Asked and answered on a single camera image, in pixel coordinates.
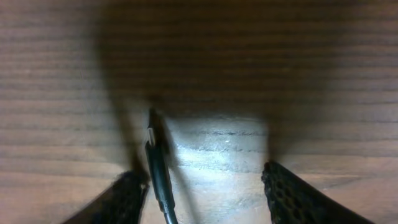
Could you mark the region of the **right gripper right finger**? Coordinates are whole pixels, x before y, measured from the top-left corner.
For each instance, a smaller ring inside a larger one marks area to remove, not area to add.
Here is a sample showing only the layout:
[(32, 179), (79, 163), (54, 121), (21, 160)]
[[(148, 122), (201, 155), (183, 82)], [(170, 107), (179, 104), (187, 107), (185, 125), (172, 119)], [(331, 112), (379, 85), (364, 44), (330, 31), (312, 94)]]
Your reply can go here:
[(273, 224), (373, 224), (278, 162), (264, 164), (261, 180)]

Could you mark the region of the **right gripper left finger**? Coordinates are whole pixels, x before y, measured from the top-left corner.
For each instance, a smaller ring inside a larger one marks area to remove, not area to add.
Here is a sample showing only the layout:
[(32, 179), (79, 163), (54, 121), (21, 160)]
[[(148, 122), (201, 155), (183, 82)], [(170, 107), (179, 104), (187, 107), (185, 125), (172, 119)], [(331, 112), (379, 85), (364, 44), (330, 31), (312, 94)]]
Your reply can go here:
[(148, 189), (146, 178), (134, 171), (124, 172), (63, 224), (138, 224)]

